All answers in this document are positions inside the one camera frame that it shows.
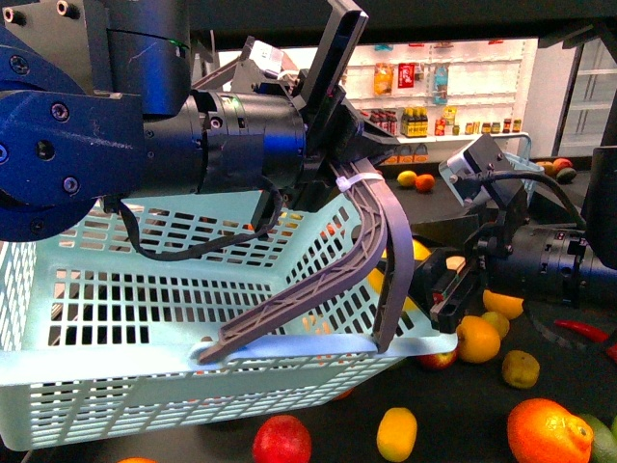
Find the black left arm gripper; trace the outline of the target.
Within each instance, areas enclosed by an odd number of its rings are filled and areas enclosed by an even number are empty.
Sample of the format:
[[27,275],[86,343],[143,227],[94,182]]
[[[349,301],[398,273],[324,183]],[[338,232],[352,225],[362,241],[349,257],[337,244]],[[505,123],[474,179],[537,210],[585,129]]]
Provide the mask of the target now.
[[341,259],[223,325],[218,341],[199,353],[201,365],[220,361],[354,286],[386,246],[385,213],[372,190],[385,182],[372,165],[395,154],[396,138],[361,115],[339,80],[342,101],[317,150],[306,156],[307,126],[292,99],[309,68],[283,77],[258,66],[257,50],[257,40],[247,38],[232,65],[208,75],[192,91],[203,117],[201,191],[259,192],[249,229],[269,230],[283,206],[320,208],[334,187],[334,167],[350,182],[344,195],[358,211],[361,229]]

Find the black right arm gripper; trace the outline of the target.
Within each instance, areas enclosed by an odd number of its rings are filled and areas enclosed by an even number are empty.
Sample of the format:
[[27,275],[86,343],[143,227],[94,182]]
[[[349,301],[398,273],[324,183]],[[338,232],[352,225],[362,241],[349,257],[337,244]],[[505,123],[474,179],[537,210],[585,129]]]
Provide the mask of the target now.
[[[359,172],[376,175],[368,187],[385,214],[387,251],[384,282],[376,307],[372,338],[379,354],[394,338],[411,284],[415,263],[413,237],[406,213],[386,181],[367,160]],[[586,291],[586,239],[576,229],[528,223],[526,194],[500,206],[489,222],[469,235],[461,250],[467,263],[461,272],[446,268],[452,248],[437,248],[416,265],[414,301],[433,327],[452,333],[462,321],[464,305],[481,284],[493,293],[531,303],[580,308]]]

